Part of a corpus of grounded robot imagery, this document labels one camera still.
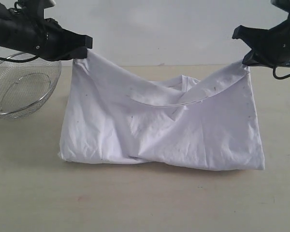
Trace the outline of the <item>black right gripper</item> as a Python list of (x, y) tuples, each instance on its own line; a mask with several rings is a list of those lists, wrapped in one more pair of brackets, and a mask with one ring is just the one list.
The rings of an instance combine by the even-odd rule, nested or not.
[(236, 27), (232, 39), (242, 40), (250, 48), (263, 48), (263, 56), (251, 49), (242, 63), (251, 67), (290, 67), (290, 14), (270, 29)]

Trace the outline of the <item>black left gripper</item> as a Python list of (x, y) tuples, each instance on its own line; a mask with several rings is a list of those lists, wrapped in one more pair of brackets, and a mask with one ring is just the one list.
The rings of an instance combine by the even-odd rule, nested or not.
[(92, 37), (63, 29), (56, 20), (34, 16), (26, 9), (12, 10), (13, 50), (57, 61), (85, 59), (88, 48), (93, 48)]

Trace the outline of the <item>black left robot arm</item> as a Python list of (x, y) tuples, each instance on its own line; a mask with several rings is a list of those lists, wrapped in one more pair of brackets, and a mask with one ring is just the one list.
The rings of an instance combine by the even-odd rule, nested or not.
[(0, 3), (0, 47), (33, 55), (37, 58), (61, 61), (87, 58), (93, 39), (62, 28), (44, 11), (56, 5), (53, 0), (17, 0), (12, 8)]

